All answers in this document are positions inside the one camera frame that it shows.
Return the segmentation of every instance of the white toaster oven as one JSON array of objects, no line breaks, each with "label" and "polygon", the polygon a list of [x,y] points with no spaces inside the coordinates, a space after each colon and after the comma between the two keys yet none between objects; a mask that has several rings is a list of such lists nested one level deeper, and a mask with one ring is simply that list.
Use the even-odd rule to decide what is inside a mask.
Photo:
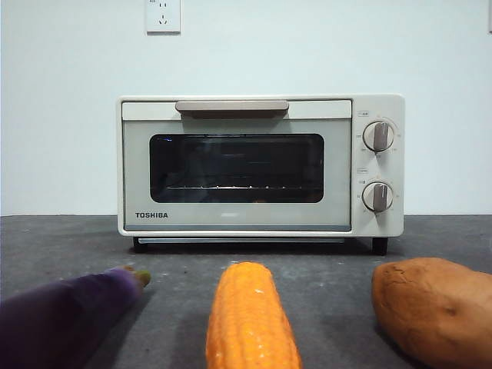
[{"label": "white toaster oven", "polygon": [[127,96],[118,230],[151,242],[329,241],[403,232],[400,95]]}]

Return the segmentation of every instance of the corn cob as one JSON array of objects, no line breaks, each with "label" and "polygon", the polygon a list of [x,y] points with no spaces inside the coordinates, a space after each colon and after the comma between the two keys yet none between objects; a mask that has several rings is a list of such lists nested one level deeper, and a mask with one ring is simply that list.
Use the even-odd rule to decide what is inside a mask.
[{"label": "corn cob", "polygon": [[240,263],[222,275],[208,321],[208,369],[301,369],[271,272]]}]

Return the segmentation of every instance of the electrical outlet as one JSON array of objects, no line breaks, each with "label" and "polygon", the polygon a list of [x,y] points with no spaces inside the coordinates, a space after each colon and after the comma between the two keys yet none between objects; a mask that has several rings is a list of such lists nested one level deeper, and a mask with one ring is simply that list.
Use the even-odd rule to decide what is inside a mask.
[{"label": "electrical outlet", "polygon": [[179,33],[181,0],[146,0],[147,33]]}]

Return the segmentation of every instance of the concrete surface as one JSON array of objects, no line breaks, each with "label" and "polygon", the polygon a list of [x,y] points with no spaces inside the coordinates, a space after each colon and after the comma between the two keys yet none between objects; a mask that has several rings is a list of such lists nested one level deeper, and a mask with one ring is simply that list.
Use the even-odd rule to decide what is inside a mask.
[{"label": "concrete surface", "polygon": [[144,297],[87,369],[206,368],[205,335],[221,272],[236,261],[271,269],[306,369],[411,368],[378,329],[371,273],[388,261],[436,256],[492,273],[492,216],[408,216],[385,257],[369,239],[345,244],[190,244],[134,254],[114,216],[2,218],[2,298],[120,264],[147,268]]}]

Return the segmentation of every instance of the oven foot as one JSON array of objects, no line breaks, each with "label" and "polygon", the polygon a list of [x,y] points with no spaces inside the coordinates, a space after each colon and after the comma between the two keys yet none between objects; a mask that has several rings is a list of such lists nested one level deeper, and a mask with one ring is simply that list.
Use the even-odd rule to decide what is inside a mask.
[{"label": "oven foot", "polygon": [[136,254],[143,254],[147,252],[148,244],[141,244],[138,242],[138,237],[133,237],[133,251]]},{"label": "oven foot", "polygon": [[387,237],[374,237],[372,239],[372,253],[385,256],[387,252]]}]

